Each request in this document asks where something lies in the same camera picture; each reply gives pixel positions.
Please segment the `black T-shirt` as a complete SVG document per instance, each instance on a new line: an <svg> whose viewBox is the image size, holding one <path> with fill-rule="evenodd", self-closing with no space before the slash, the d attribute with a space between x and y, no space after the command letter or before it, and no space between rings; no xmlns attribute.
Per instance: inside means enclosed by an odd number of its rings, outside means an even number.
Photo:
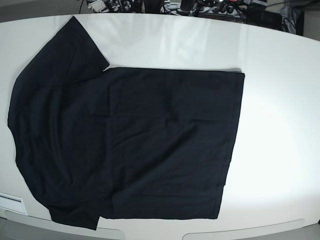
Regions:
<svg viewBox="0 0 320 240"><path fill-rule="evenodd" d="M16 165L59 224L215 220L244 81L232 71L112 68L72 17L14 83Z"/></svg>

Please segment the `white label sticker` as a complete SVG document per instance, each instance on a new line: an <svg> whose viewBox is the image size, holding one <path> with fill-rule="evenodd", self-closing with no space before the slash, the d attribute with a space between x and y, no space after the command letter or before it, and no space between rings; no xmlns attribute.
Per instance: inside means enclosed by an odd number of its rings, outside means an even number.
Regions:
<svg viewBox="0 0 320 240"><path fill-rule="evenodd" d="M20 197L0 193L0 208L13 213L28 215L24 201Z"/></svg>

